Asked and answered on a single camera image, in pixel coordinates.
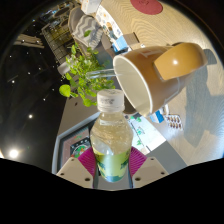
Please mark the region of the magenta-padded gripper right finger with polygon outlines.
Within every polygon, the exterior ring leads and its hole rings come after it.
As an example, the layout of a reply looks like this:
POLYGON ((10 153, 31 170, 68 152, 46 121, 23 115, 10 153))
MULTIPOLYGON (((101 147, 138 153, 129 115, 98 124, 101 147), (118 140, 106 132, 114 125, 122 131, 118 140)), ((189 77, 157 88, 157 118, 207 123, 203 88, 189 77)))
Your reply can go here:
POLYGON ((132 147, 129 157, 129 175, 132 188, 140 188, 168 175, 155 157, 147 157, 132 147))

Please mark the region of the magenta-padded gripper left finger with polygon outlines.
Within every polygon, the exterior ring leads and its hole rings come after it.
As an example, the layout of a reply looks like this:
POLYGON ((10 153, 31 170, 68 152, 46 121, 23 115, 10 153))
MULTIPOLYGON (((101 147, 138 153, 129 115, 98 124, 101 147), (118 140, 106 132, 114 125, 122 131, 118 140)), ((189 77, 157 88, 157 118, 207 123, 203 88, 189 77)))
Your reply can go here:
POLYGON ((78 158, 69 158, 57 176, 84 188, 96 188, 98 172, 92 148, 88 148, 78 158))

